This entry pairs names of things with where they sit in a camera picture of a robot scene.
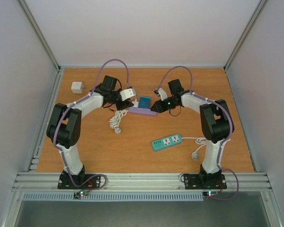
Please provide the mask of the white charger with cable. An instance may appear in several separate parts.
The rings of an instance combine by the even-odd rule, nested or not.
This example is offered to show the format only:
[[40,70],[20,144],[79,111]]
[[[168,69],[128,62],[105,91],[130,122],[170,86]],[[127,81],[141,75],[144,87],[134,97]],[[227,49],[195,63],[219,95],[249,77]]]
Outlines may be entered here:
[[134,107],[138,107],[139,106],[139,102],[137,100],[132,101],[132,104]]

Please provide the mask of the blue cube socket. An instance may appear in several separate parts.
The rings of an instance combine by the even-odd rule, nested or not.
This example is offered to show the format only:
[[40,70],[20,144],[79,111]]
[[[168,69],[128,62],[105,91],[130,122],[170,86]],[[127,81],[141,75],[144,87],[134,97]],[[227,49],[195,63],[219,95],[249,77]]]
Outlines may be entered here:
[[148,96],[141,96],[139,99],[138,107],[149,109],[151,105],[151,98]]

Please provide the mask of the teal power strip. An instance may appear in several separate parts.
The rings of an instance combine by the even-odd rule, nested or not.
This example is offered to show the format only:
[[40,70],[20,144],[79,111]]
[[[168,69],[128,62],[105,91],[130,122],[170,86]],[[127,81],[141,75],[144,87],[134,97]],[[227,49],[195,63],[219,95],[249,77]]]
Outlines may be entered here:
[[182,142],[182,137],[180,134],[170,135],[158,140],[151,142],[151,146],[155,152],[170,148],[172,146],[178,145]]

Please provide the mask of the white tiger print plug adapter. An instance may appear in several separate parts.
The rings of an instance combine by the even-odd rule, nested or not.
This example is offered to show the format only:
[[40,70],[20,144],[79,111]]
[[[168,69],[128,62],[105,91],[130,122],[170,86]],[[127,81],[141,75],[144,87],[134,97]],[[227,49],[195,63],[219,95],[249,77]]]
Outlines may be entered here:
[[71,90],[74,94],[83,94],[85,86],[81,81],[74,81],[71,85]]

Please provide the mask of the purple power strip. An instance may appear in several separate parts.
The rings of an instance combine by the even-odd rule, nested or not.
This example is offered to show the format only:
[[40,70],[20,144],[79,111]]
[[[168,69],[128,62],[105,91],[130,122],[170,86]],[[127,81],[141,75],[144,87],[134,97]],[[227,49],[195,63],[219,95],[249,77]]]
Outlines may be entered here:
[[128,113],[156,117],[157,113],[149,108],[139,108],[132,106],[128,109]]

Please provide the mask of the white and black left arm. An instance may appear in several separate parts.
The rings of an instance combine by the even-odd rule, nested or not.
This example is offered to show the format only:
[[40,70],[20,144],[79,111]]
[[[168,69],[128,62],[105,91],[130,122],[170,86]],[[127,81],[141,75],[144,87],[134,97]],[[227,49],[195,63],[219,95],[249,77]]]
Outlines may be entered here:
[[89,175],[80,160],[78,141],[81,133],[81,120],[90,112],[115,105],[117,110],[132,107],[131,99],[136,91],[131,86],[116,89],[119,80],[105,76],[103,82],[95,86],[87,95],[67,105],[57,103],[46,130],[54,147],[59,150],[63,162],[63,171],[59,177],[58,189],[98,189],[101,175]]

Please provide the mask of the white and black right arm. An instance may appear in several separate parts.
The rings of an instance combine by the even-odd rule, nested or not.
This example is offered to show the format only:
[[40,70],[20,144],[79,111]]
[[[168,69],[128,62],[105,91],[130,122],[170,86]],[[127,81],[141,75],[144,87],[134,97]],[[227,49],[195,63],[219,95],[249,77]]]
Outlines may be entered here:
[[183,174],[180,178],[185,189],[226,189],[221,159],[224,147],[234,132],[226,101],[213,101],[193,91],[184,90],[179,79],[170,81],[168,86],[171,96],[162,88],[154,91],[160,99],[152,105],[151,111],[163,113],[177,106],[189,108],[200,114],[202,133],[205,137],[205,157],[199,173]]

